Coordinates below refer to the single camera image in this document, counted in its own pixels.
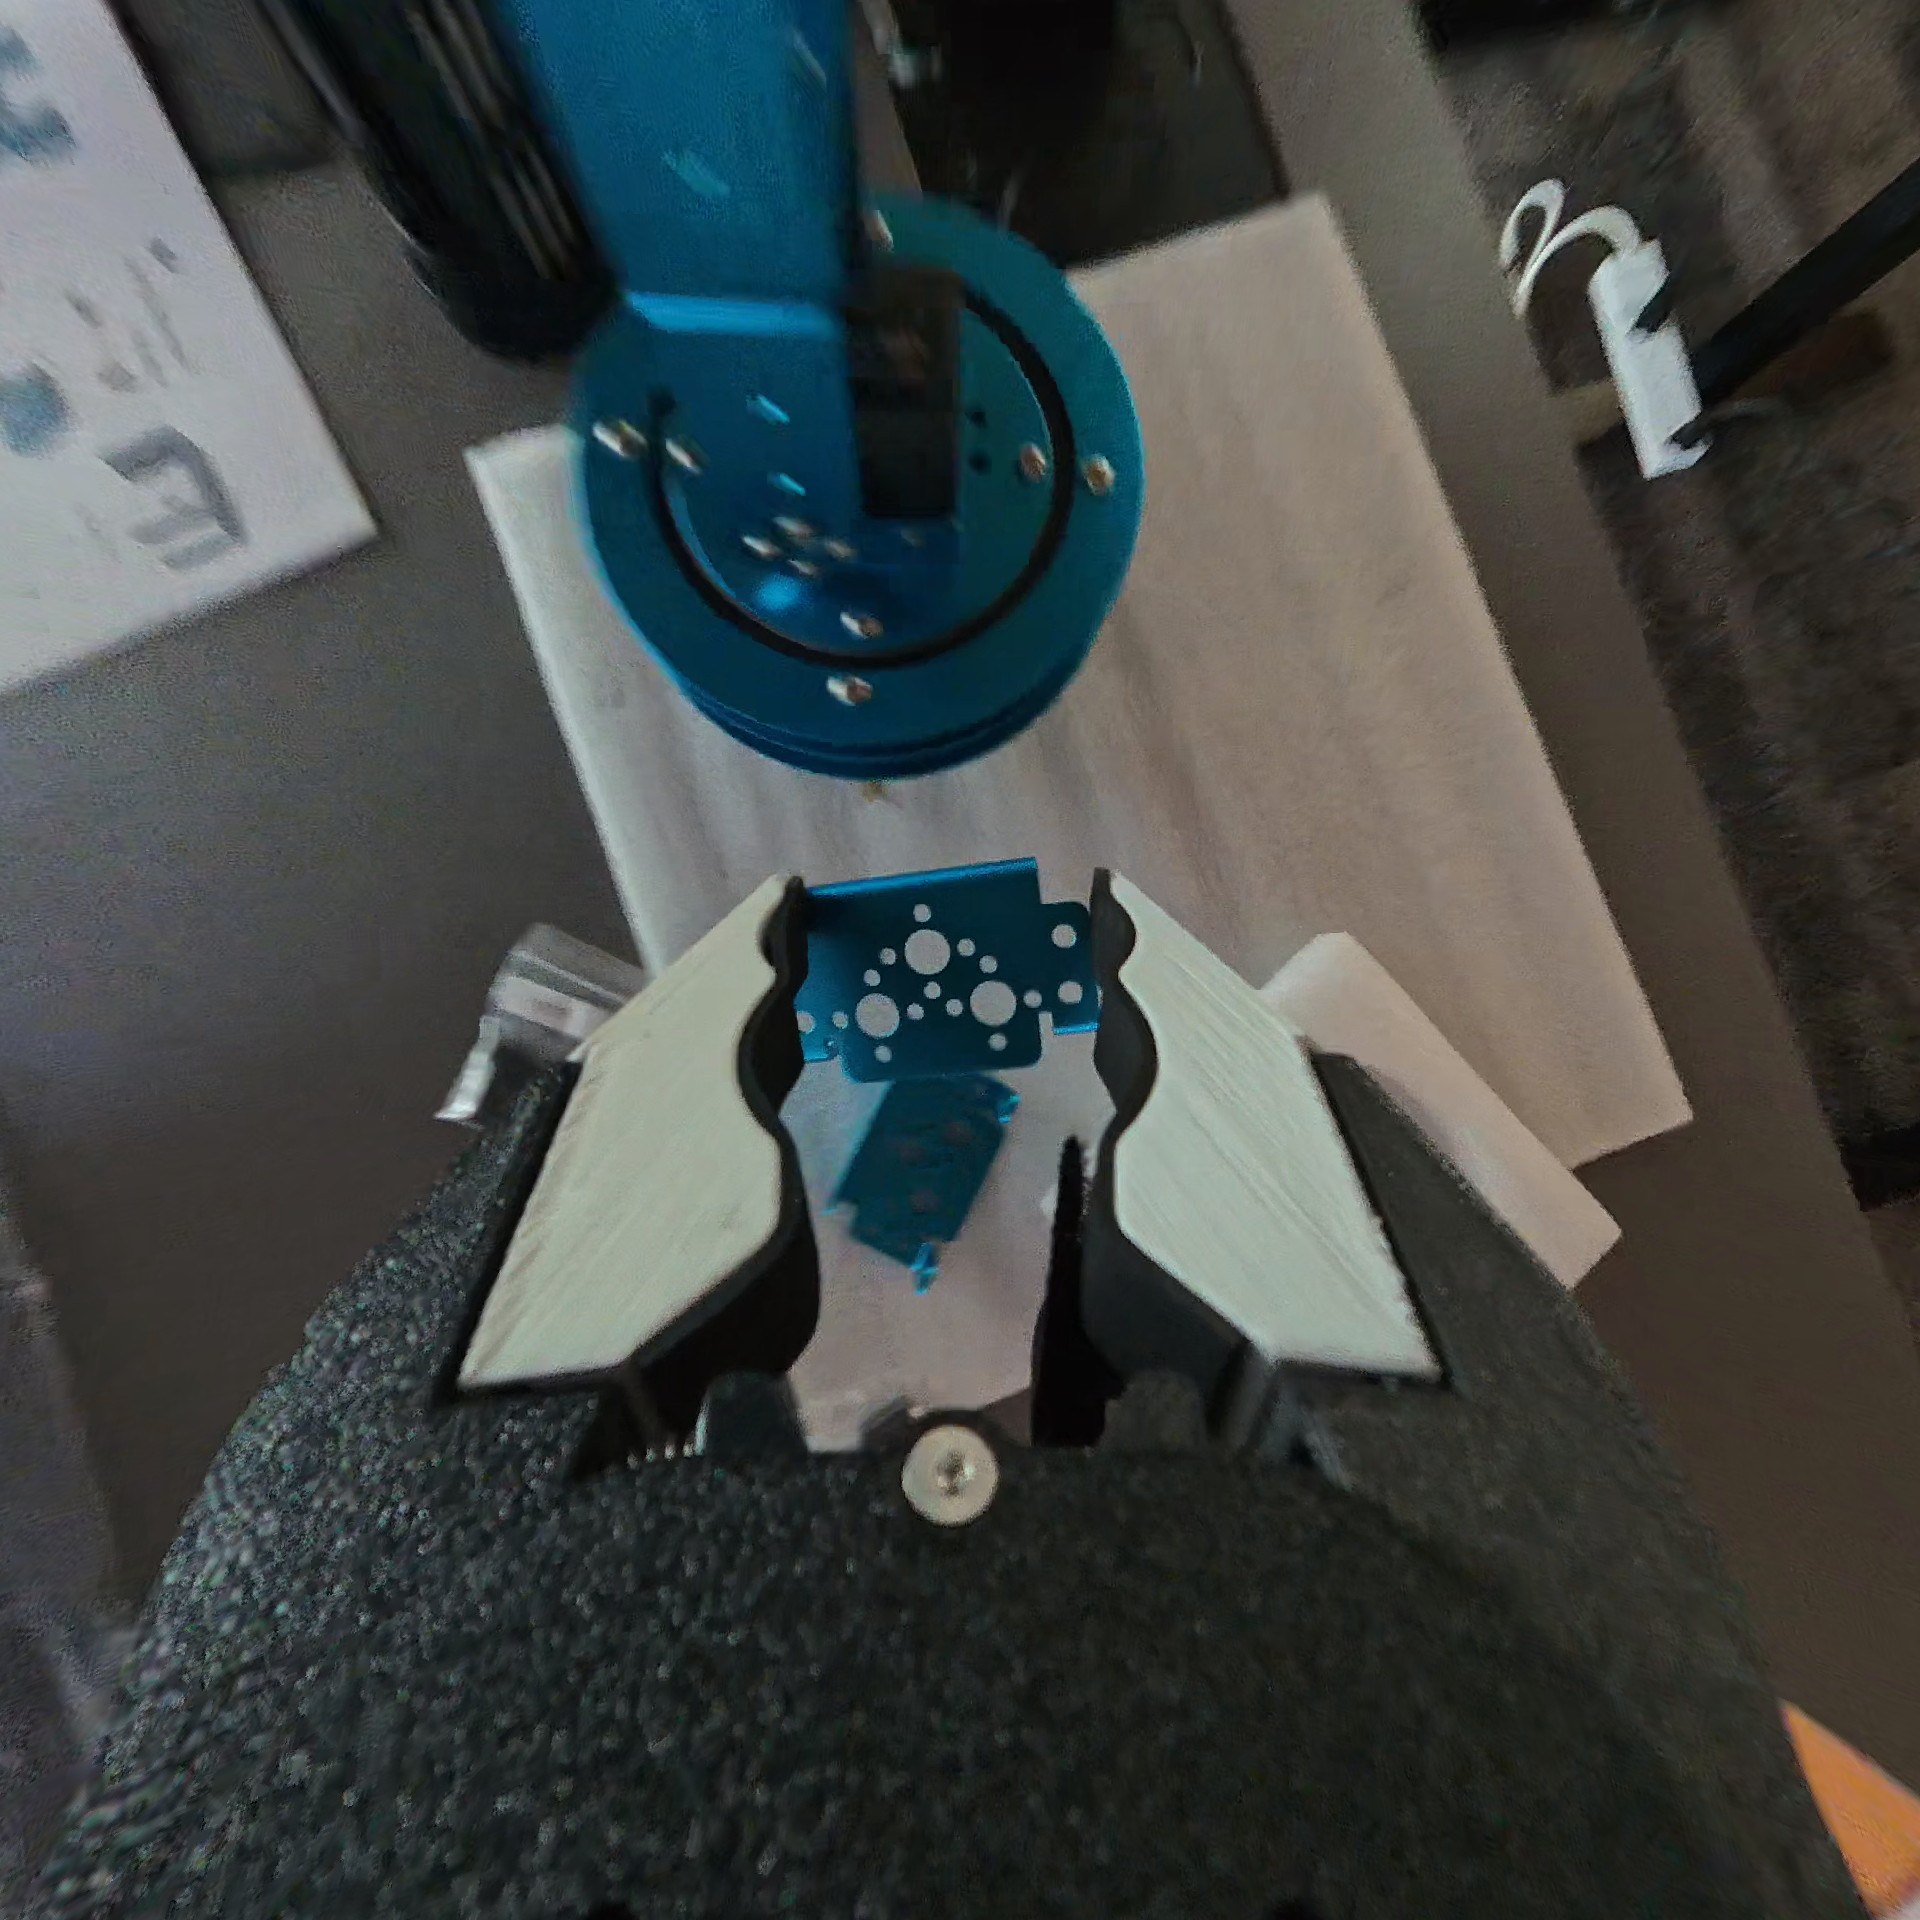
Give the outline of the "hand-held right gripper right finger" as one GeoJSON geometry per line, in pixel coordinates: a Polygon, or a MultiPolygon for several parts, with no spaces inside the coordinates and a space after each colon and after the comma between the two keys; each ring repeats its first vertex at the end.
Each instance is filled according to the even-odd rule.
{"type": "Polygon", "coordinates": [[[1093,1073],[1108,1123],[1081,1316],[1122,1373],[1444,1362],[1299,1030],[1132,881],[1090,883],[1093,1073]]]}

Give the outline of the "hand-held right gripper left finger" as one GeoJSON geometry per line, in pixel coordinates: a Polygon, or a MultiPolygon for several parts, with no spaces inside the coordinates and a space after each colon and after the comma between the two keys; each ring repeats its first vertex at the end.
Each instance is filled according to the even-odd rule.
{"type": "Polygon", "coordinates": [[[805,890],[763,881],[573,1062],[458,1386],[782,1377],[823,1261],[782,1102],[804,1074],[805,890]]]}

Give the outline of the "blue toy robot arm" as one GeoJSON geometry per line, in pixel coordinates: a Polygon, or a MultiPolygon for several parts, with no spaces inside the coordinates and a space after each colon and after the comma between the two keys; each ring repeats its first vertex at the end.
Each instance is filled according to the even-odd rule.
{"type": "Polygon", "coordinates": [[[1141,417],[1067,278],[860,175],[850,5],[270,5],[458,333],[569,356],[573,511],[676,692],[906,778],[1070,682],[1141,417]]]}

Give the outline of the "grey desk with wooden edge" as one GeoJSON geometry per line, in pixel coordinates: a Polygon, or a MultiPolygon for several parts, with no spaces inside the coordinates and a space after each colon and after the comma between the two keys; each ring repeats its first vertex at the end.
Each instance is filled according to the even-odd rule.
{"type": "MultiPolygon", "coordinates": [[[[1359,5],[1387,73],[1330,20],[1292,113],[1232,24],[1260,210],[1331,210],[1625,945],[1598,681],[1548,644],[1625,667],[1653,799],[1685,760],[1602,534],[1548,541],[1589,503],[1436,86],[1359,5]]],[[[274,269],[331,303],[390,575],[2,719],[2,799],[39,748],[52,787],[2,822],[2,1105],[68,1105],[73,1202],[125,1230],[57,1300],[158,1576],[36,1912],[1865,1915],[1682,1469],[1383,1092],[1331,1116],[1399,1180],[1387,1225],[1438,1230],[1436,1386],[1281,1386],[1248,1434],[1173,1373],[1093,1403],[1051,1322],[1081,1184],[1063,1230],[1045,1193],[1039,1356],[994,1403],[823,1434],[800,1368],[664,1404],[458,1386],[574,1080],[437,1123],[492,975],[530,925],[642,950],[453,458],[556,375],[468,355],[345,201],[297,195],[274,269]]]]}

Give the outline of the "pile of small parts bags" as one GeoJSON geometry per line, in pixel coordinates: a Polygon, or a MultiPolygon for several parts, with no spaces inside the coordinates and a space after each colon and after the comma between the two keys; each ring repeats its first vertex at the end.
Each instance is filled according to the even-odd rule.
{"type": "Polygon", "coordinates": [[[642,965],[530,925],[492,975],[484,1018],[437,1123],[489,1129],[517,1094],[606,1025],[647,982],[642,965]]]}

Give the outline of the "white foam packing block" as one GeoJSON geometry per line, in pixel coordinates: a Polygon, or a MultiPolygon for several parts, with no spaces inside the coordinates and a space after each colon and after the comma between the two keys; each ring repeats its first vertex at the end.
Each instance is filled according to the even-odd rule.
{"type": "Polygon", "coordinates": [[[1260,998],[1313,1053],[1359,1062],[1568,1292],[1620,1245],[1614,1213],[1353,932],[1316,932],[1260,998]]]}

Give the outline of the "white foam sheet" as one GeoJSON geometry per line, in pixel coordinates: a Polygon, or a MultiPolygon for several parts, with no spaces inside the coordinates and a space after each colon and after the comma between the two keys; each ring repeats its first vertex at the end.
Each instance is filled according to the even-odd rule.
{"type": "MultiPolygon", "coordinates": [[[[880,799],[728,741],[681,698],[588,559],[574,434],[480,445],[471,485],[505,559],[550,701],[647,973],[645,987],[763,881],[805,886],[1033,856],[1051,897],[1132,881],[1248,987],[1316,932],[1353,932],[1561,1167],[1689,1123],[1659,1025],[1548,767],[1497,625],[1436,486],[1354,266],[1324,201],[1207,228],[1079,279],[1138,383],[1143,521],[1090,664],[1012,746],[880,799]]],[[[882,1085],[805,1062],[780,1116],[804,1165],[823,1322],[800,1386],[823,1434],[869,1403],[979,1404],[1039,1356],[1039,1206],[1070,1184],[1081,1225],[1108,1097],[1093,1032],[994,1066],[1021,1105],[942,1280],[860,1247],[832,1190],[882,1085]]],[[[1330,1102],[1359,1083],[1313,1053],[1330,1102]]],[[[1216,1434],[1248,1434],[1281,1386],[1436,1386],[1438,1230],[1387,1225],[1388,1171],[1362,1171],[1444,1362],[1438,1377],[1280,1368],[1189,1377],[1216,1434]]],[[[1438,1190],[1463,1176],[1387,1094],[1388,1144],[1438,1190]]],[[[1556,1280],[1468,1187],[1468,1233],[1556,1280]]],[[[1081,1256],[1063,1281],[1088,1334],[1081,1256]]],[[[1124,1381],[1090,1345],[1090,1399],[1124,1381]]]]}

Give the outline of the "white power strip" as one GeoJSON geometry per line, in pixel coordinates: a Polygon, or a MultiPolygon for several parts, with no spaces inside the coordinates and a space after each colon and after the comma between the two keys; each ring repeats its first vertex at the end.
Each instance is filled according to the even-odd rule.
{"type": "Polygon", "coordinates": [[[1666,253],[1625,209],[1598,202],[1569,216],[1568,202],[1561,182],[1536,182],[1510,209],[1502,223],[1504,303],[1525,324],[1542,269],[1561,248],[1602,248],[1587,278],[1587,303],[1605,380],[1561,392],[1561,415],[1579,445],[1620,425],[1639,476],[1659,485],[1710,453],[1706,398],[1670,308],[1666,253]]]}

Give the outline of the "printed instruction manual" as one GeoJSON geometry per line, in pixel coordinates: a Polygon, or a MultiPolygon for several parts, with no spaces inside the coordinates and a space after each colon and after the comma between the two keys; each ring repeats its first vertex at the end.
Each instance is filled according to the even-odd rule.
{"type": "Polygon", "coordinates": [[[372,534],[107,5],[2,5],[2,692],[372,534]]]}

